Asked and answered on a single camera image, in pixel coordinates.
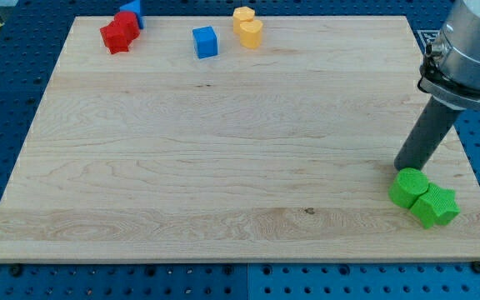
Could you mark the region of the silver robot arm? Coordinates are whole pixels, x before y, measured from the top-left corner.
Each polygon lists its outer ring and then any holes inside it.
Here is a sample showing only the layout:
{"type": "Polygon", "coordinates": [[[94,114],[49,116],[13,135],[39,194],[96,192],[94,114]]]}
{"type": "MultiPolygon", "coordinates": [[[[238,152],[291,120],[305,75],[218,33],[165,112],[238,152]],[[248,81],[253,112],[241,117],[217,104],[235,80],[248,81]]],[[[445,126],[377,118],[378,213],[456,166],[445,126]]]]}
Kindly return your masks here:
{"type": "Polygon", "coordinates": [[[452,110],[480,112],[480,0],[456,0],[427,44],[418,88],[452,110]]]}

